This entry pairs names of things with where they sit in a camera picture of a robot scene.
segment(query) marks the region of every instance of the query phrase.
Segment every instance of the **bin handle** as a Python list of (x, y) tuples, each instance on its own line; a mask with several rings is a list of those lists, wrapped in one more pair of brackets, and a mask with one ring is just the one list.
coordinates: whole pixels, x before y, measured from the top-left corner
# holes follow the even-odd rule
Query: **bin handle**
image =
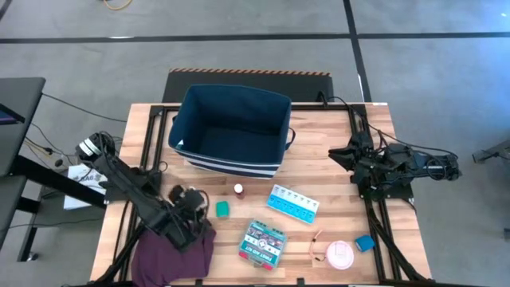
[(294, 139), (296, 138), (296, 131), (294, 131), (293, 128), (288, 128), (288, 129), (292, 131), (292, 138), (290, 139), (290, 142), (285, 144), (286, 151), (288, 150), (288, 148), (290, 147), (290, 145), (294, 142)]

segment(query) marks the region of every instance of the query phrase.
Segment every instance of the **hazard stripe tape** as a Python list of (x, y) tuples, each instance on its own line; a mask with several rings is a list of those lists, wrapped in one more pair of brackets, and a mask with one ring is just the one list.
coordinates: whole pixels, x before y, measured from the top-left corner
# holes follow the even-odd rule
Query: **hazard stripe tape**
[(326, 72), (310, 71), (284, 71), (284, 70), (262, 70), (262, 69), (200, 69), (200, 68), (173, 68), (170, 73), (245, 73), (245, 74), (271, 74), (271, 75), (307, 75), (307, 76), (331, 76)]

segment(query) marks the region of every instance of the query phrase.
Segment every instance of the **black floor line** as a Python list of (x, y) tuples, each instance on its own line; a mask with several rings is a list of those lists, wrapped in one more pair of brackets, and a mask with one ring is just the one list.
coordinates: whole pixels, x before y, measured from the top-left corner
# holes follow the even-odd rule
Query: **black floor line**
[(354, 52), (354, 60), (356, 63), (356, 70), (358, 71), (359, 81), (361, 82), (361, 93), (363, 101), (372, 102), (370, 89), (368, 88), (367, 71), (363, 63), (363, 55), (361, 54), (361, 47), (359, 46), (358, 34), (356, 33), (356, 25), (354, 22), (354, 14), (352, 13), (351, 1), (343, 0), (343, 7), (347, 16), (347, 24), (349, 25), (349, 34), (351, 35), (352, 52)]
[(9, 8), (9, 5), (10, 3), (12, 2), (13, 0), (6, 0), (3, 5), (2, 5), (2, 8), (0, 8), (0, 21), (2, 20), (3, 18), (3, 15), (6, 14), (7, 12), (7, 8)]
[(510, 37), (510, 32), (359, 33), (359, 39), (464, 39)]
[(334, 40), (349, 39), (348, 33), (275, 33), (230, 35), (182, 35), (143, 37), (64, 37), (64, 38), (0, 38), (0, 44), (70, 44), (70, 43), (132, 43), (177, 41), (260, 41), (260, 40)]

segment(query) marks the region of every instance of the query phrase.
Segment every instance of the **pill organizer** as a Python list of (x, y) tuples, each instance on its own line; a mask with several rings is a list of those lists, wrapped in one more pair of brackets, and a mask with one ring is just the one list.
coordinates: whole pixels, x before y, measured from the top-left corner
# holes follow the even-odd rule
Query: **pill organizer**
[(285, 233), (253, 220), (239, 245), (239, 256), (256, 266), (273, 270), (278, 266), (286, 242)]
[(275, 184), (268, 198), (268, 206), (312, 224), (319, 202)]

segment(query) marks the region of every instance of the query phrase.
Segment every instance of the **wooden table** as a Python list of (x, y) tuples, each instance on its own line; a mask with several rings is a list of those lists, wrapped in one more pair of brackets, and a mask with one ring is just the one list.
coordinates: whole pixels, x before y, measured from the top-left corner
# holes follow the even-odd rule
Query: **wooden table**
[[(150, 107), (150, 104), (133, 104), (127, 120), (120, 158), (133, 167), (140, 162)], [(367, 115), (372, 125), (394, 136), (390, 110), (386, 104), (367, 104)], [(171, 120), (167, 122), (165, 139), (171, 128)], [(162, 193), (169, 192), (175, 184), (183, 184), (203, 189), (210, 196), (212, 207), (209, 219), (218, 234), (214, 240), (209, 276), (204, 278), (204, 284), (296, 284), (298, 277), (303, 277), (306, 284), (378, 282), (373, 251), (362, 254), (353, 245), (357, 237), (369, 234), (364, 203), (358, 196), (356, 185), (349, 183), (351, 173), (328, 158), (328, 149), (346, 146), (351, 136), (347, 113), (293, 111), (290, 125), (296, 130), (296, 140), (285, 153), (284, 162), (271, 180), (249, 179), (197, 169), (173, 152), (167, 144), (163, 145), (161, 159), (168, 163), (168, 169), (164, 172)], [(153, 143), (156, 135), (157, 131), (154, 131)], [(375, 133), (373, 136), (377, 144), (379, 139)], [(233, 194), (236, 183), (241, 183), (245, 189), (246, 197), (242, 200)], [(274, 184), (318, 200), (320, 207), (315, 222), (308, 225), (267, 207), (266, 201)], [(229, 202), (230, 217), (217, 219), (215, 203), (223, 200)], [(429, 277), (429, 266), (414, 211), (399, 199), (387, 200), (386, 204), (395, 243), (415, 269)], [(97, 279), (112, 262), (123, 207), (124, 202), (108, 205), (91, 280)], [(273, 271), (254, 268), (237, 255), (238, 244), (253, 218), (283, 230), (288, 236), (280, 264)], [(354, 264), (350, 269), (339, 271), (326, 262), (314, 261), (309, 257), (310, 241), (319, 229), (324, 232), (315, 244), (316, 252), (324, 254), (330, 242), (344, 240), (355, 251)], [(123, 242), (124, 237), (121, 238), (120, 247)], [(386, 276), (391, 278), (388, 254), (383, 244), (382, 255)], [(194, 284), (194, 280), (172, 283)]]

